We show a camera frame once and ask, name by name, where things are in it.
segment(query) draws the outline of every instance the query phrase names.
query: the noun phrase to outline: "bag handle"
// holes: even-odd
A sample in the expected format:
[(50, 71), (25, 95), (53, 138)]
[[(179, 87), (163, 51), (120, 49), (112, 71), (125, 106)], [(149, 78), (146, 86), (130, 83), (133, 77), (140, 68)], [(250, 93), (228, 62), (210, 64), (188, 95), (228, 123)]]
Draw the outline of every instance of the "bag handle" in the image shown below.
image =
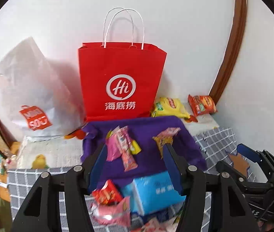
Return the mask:
[[(110, 23), (109, 23), (109, 25), (108, 25), (108, 28), (107, 28), (107, 31), (106, 31), (106, 35), (105, 35), (104, 48), (106, 47), (107, 35), (108, 35), (109, 28), (110, 28), (110, 25), (111, 25), (113, 19), (115, 18), (115, 16), (116, 16), (117, 14), (119, 14), (120, 12), (122, 12), (122, 11), (124, 11), (124, 10), (126, 10), (126, 11), (128, 11), (128, 10), (135, 11), (135, 12), (139, 15), (139, 17), (140, 17), (140, 19), (141, 19), (141, 22), (142, 22), (142, 26), (143, 26), (143, 28), (144, 28), (144, 21), (142, 20), (142, 17), (141, 17), (141, 15), (139, 14), (138, 11), (136, 11), (135, 9), (122, 9), (122, 10), (118, 11), (117, 13), (115, 13), (115, 14), (113, 15), (113, 17), (112, 17), (112, 19), (111, 19), (111, 21), (110, 21)], [(142, 50), (144, 49), (144, 35), (143, 35), (143, 37), (142, 37), (141, 49), (142, 49)]]
[[(106, 17), (105, 17), (105, 21), (104, 21), (104, 29), (103, 29), (103, 41), (102, 41), (102, 43), (101, 43), (101, 45), (103, 46), (104, 45), (104, 38), (105, 38), (105, 26), (106, 26), (106, 20), (107, 20), (107, 16), (109, 15), (109, 13), (111, 12), (111, 11), (113, 11), (114, 9), (124, 9), (124, 8), (122, 8), (122, 7), (115, 7), (115, 8), (113, 8), (113, 9), (111, 9), (111, 10), (109, 10), (108, 11), (108, 13), (107, 13), (107, 15), (106, 15)], [(131, 20), (131, 22), (132, 22), (132, 28), (133, 28), (133, 30), (132, 30), (132, 45), (133, 45), (133, 37), (134, 37), (134, 23), (133, 23), (133, 18), (132, 18), (132, 16), (131, 16), (131, 14), (127, 11), (127, 13), (130, 15), (130, 20)]]

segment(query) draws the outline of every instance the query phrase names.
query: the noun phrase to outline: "white wall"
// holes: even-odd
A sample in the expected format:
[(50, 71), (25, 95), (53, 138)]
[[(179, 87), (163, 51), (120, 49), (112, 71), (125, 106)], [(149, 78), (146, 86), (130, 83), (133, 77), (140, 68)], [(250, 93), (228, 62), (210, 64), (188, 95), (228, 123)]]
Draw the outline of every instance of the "white wall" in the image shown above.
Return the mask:
[(233, 127), (239, 143), (274, 155), (274, 15), (248, 0), (240, 53), (214, 118)]
[[(77, 49), (82, 42), (101, 40), (105, 14), (117, 6), (138, 10), (146, 26), (145, 41), (168, 53), (159, 96), (186, 101), (189, 93), (209, 93), (224, 56), (234, 0), (9, 0), (0, 10), (0, 60), (33, 36), (82, 100)], [(123, 17), (127, 15), (113, 25), (109, 41), (129, 41), (130, 24)], [(141, 23), (136, 16), (134, 22), (135, 41), (140, 42)], [(1, 104), (0, 119), (18, 140), (22, 138)]]

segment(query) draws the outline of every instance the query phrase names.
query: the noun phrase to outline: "white plastic bag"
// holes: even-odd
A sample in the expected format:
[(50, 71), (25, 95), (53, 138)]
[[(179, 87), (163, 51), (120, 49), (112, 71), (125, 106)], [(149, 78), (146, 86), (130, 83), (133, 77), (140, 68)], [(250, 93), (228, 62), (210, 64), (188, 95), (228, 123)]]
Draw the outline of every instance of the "white plastic bag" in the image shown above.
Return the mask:
[(67, 135), (83, 124), (82, 107), (31, 37), (0, 62), (0, 92), (9, 119), (36, 140)]

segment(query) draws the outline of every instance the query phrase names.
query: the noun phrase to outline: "bolt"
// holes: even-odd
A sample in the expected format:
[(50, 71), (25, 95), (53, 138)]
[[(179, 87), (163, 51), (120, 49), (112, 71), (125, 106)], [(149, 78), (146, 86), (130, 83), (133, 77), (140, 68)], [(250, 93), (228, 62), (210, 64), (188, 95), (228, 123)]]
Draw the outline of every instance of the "bolt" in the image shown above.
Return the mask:
[(74, 167), (74, 171), (79, 172), (82, 170), (82, 166), (78, 165)]
[(188, 169), (189, 169), (190, 171), (192, 171), (192, 172), (195, 172), (195, 171), (197, 170), (197, 167), (196, 167), (196, 166), (193, 166), (193, 165), (190, 165), (190, 166), (188, 167)]
[(48, 172), (43, 172), (40, 176), (42, 178), (47, 178), (49, 176), (49, 173)]
[(227, 172), (222, 172), (221, 175), (223, 178), (229, 178), (229, 173)]

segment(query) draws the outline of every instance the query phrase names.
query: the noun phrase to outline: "haidilao logo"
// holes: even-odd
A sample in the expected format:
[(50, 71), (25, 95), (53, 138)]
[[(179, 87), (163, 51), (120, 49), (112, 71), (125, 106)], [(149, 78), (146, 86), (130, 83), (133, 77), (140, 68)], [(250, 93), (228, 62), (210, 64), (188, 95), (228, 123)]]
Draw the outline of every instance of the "haidilao logo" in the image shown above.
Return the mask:
[(106, 92), (114, 100), (125, 100), (131, 97), (136, 90), (135, 80), (126, 74), (112, 77), (107, 85)]

